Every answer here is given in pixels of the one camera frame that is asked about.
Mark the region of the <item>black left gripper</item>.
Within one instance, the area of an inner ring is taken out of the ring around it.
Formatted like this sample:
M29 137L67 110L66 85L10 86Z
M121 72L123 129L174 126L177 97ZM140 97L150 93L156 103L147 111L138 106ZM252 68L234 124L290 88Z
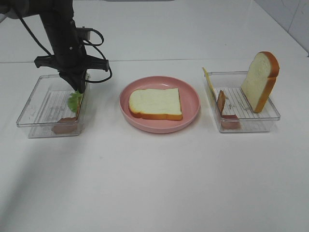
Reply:
M36 67L50 67L59 70L59 76L75 91L85 92L86 70L109 70L107 59L90 56L86 53L85 45L89 41L79 40L78 36L49 36L53 55L38 56L34 63Z

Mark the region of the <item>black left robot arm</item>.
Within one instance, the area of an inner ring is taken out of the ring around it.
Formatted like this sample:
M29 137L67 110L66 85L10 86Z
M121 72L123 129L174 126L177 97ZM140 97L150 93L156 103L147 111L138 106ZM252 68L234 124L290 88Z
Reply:
M78 28L73 20L73 2L71 0L2 0L1 14L11 19L19 19L28 33L47 55L38 56L34 60L36 67L56 69L59 76L70 86L84 93L87 70L104 70L111 72L109 61L86 53L85 46L97 49L98 43L90 42L90 33L96 33L101 39L102 34L92 28ZM50 53L35 37L24 18L39 15L52 47Z

